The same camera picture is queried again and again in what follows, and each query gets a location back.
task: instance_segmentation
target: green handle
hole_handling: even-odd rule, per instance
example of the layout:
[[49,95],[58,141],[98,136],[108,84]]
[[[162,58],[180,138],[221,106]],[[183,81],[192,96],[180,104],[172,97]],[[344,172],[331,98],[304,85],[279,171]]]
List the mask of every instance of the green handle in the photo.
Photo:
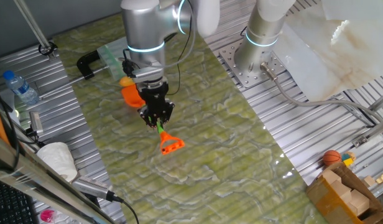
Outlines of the green handle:
[[164,131],[164,128],[161,126],[160,121],[157,122],[157,131],[159,132],[159,134],[161,134]]

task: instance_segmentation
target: water bottle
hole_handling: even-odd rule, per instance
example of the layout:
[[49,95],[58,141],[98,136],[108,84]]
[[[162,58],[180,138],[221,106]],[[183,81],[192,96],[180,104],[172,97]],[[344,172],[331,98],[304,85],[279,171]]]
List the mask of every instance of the water bottle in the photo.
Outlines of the water bottle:
[[6,86],[10,88],[19,98],[28,105],[34,105],[38,102],[37,92],[30,88],[30,85],[21,77],[15,75],[12,71],[4,72]]

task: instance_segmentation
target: gray cable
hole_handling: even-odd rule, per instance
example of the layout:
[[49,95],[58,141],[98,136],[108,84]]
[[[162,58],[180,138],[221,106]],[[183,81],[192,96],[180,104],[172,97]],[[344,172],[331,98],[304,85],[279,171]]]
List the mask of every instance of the gray cable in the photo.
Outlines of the gray cable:
[[316,102],[309,102],[309,103],[294,100],[293,98],[291,98],[291,96],[288,96],[288,94],[284,91],[283,87],[280,85],[280,83],[277,79],[274,80],[274,83],[277,85],[277,88],[279,88],[281,94],[283,94],[284,97],[286,97],[286,99],[288,99],[289,101],[291,101],[292,103],[294,103],[298,106],[321,106],[321,105],[329,105],[329,104],[348,105],[348,106],[352,106],[354,108],[362,109],[364,112],[366,112],[367,114],[371,115],[376,120],[378,120],[379,123],[383,121],[383,119],[380,116],[376,115],[375,112],[369,110],[368,108],[366,108],[362,105],[359,105],[357,103],[353,103],[353,102],[346,101],[346,100],[328,100],[328,101],[316,101]]
[[187,54],[184,56],[184,58],[178,60],[177,62],[175,62],[173,64],[161,65],[161,66],[156,66],[156,65],[152,65],[151,63],[140,62],[140,61],[132,60],[132,59],[129,59],[129,61],[134,62],[138,65],[146,65],[146,66],[153,67],[153,68],[169,68],[169,67],[175,66],[175,65],[179,64],[180,62],[184,61],[192,53],[194,43],[196,41],[196,20],[195,20],[195,16],[194,16],[193,6],[190,5],[190,7],[191,7],[191,22],[192,22],[191,29],[193,30],[193,41],[191,42],[190,49],[187,52]]

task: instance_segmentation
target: orange toy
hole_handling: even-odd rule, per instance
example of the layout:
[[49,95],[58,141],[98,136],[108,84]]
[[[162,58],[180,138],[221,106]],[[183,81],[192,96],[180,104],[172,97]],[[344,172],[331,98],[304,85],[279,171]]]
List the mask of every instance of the orange toy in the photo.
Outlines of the orange toy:
[[341,154],[335,150],[329,150],[324,153],[323,161],[326,166],[329,166],[331,164],[342,162]]
[[[176,138],[176,137],[172,137],[171,135],[166,133],[164,131],[164,129],[162,128],[162,125],[160,124],[160,122],[157,122],[157,130],[158,130],[160,137],[161,137],[160,149],[161,149],[161,153],[163,155],[166,155],[170,152],[176,151],[176,150],[185,146],[185,142],[183,142],[183,140]],[[164,144],[167,143],[168,141],[176,141],[176,142],[172,143],[169,146],[163,147]]]
[[139,96],[139,93],[136,89],[136,84],[125,87],[121,90],[122,97],[124,97],[125,102],[132,107],[140,108],[145,105],[145,101]]

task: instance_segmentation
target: blue bottle cap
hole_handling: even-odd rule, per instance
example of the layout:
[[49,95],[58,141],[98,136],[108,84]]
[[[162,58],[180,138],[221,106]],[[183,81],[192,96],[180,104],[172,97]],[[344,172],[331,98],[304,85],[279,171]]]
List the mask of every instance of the blue bottle cap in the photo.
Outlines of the blue bottle cap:
[[15,77],[15,73],[13,73],[12,71],[6,71],[4,72],[4,78],[6,80],[11,80]]

